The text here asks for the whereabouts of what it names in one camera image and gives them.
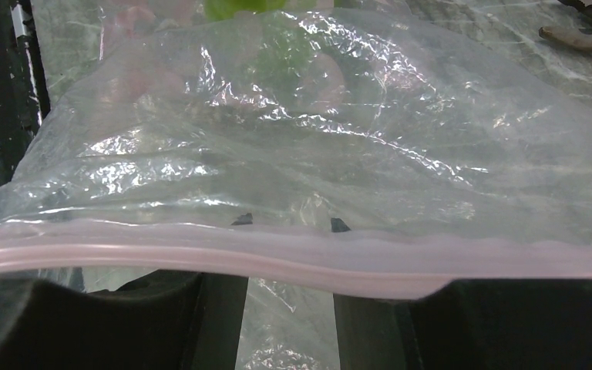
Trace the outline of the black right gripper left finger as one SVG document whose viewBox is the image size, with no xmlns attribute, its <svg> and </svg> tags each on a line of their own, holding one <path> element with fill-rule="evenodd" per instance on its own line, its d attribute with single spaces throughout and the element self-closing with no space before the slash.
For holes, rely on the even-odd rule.
<svg viewBox="0 0 592 370">
<path fill-rule="evenodd" d="M 0 369 L 232 369 L 247 279 L 158 270 L 115 291 L 0 279 Z"/>
</svg>

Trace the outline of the clear zip top bag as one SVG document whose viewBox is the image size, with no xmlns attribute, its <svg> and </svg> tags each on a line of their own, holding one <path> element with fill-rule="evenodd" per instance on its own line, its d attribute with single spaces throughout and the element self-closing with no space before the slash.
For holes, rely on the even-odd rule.
<svg viewBox="0 0 592 370">
<path fill-rule="evenodd" d="M 203 3 L 99 3 L 0 186 L 0 279 L 115 291 L 247 279 L 232 369 L 343 369 L 334 297 L 462 278 L 592 279 L 592 57 L 548 1 L 323 1 L 338 65 L 208 79 Z"/>
</svg>

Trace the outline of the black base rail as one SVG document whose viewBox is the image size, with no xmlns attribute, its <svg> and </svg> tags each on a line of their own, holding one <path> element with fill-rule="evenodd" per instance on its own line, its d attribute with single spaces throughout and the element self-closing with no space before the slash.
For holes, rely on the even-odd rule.
<svg viewBox="0 0 592 370">
<path fill-rule="evenodd" d="M 50 110 L 30 1 L 0 1 L 0 186 Z"/>
</svg>

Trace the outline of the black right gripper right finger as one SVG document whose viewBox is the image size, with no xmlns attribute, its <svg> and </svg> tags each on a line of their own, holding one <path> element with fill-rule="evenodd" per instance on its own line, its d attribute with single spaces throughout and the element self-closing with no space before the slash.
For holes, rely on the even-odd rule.
<svg viewBox="0 0 592 370">
<path fill-rule="evenodd" d="M 592 279 L 462 278 L 334 310 L 343 369 L 592 369 Z"/>
</svg>

